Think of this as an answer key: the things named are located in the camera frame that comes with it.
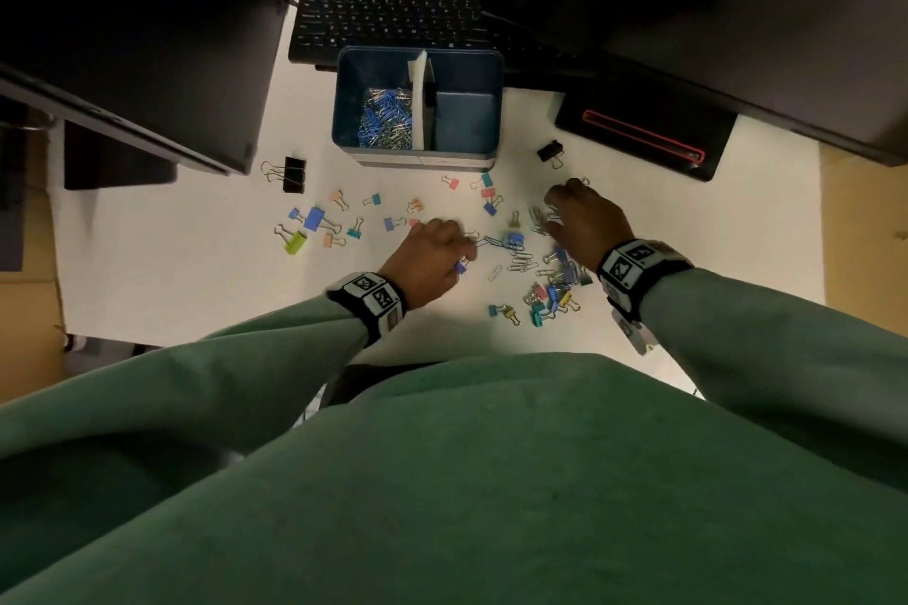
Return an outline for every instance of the green sleeve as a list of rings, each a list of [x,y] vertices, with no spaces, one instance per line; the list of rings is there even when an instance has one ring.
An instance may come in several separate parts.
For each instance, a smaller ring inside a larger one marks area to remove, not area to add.
[[[167,432],[248,453],[286,432],[365,347],[324,296],[64,381],[0,410],[0,458],[120,432]]]
[[[831,461],[908,487],[908,340],[756,285],[691,270],[644,298],[646,326],[712,403]]]

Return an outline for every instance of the left hand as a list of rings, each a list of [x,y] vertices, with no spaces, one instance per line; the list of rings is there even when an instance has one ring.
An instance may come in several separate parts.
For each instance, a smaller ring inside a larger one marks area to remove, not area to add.
[[[476,260],[476,245],[453,220],[438,218],[416,223],[410,234],[379,270],[379,275],[399,287],[408,309],[433,302],[457,284],[454,265],[466,256]]]

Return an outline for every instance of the black wristband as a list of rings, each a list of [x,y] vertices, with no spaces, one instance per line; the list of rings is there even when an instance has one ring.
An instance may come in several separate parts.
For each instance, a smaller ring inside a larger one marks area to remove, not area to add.
[[[353,273],[328,287],[325,295],[362,321],[369,331],[368,345],[388,335],[407,314],[403,292],[374,273]]]
[[[668,244],[633,239],[611,249],[596,274],[608,294],[608,302],[629,321],[640,323],[640,305],[653,285],[665,276],[693,267]]]

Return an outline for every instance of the blue storage box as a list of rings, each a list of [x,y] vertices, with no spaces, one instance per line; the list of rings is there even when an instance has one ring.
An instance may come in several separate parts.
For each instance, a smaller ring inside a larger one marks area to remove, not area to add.
[[[496,50],[426,50],[437,88],[431,149],[363,148],[358,139],[367,90],[411,88],[408,63],[422,49],[347,47],[340,52],[332,140],[364,165],[490,170],[501,129],[504,59]]]

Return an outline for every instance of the green sweatshirt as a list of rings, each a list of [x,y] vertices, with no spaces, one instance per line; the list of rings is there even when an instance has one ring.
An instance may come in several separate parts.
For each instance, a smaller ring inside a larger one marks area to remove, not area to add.
[[[708,402],[484,357],[290,430],[366,343],[319,297],[5,405],[0,605],[904,602],[908,340],[702,270],[642,314]]]

